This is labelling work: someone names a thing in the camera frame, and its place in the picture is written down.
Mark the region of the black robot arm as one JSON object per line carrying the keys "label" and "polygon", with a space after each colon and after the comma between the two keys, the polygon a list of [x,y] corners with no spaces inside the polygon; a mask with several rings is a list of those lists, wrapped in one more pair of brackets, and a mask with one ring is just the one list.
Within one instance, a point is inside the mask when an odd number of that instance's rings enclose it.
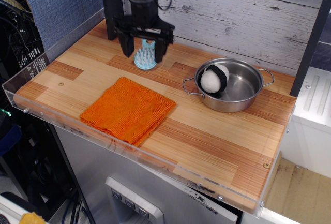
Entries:
{"label": "black robot arm", "polygon": [[123,54],[130,57],[134,51],[134,37],[140,37],[155,41],[155,60],[161,62],[168,45],[173,43],[175,26],[159,17],[158,0],[129,1],[131,15],[113,18]]}

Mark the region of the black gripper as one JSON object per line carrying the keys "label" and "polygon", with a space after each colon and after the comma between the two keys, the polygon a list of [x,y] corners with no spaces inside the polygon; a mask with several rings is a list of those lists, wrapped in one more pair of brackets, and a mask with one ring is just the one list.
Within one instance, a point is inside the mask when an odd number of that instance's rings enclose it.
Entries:
{"label": "black gripper", "polygon": [[130,57],[134,51],[136,36],[155,40],[155,61],[162,61],[168,44],[173,43],[174,26],[163,21],[158,10],[157,0],[133,0],[130,15],[113,18],[122,52],[126,57]]}

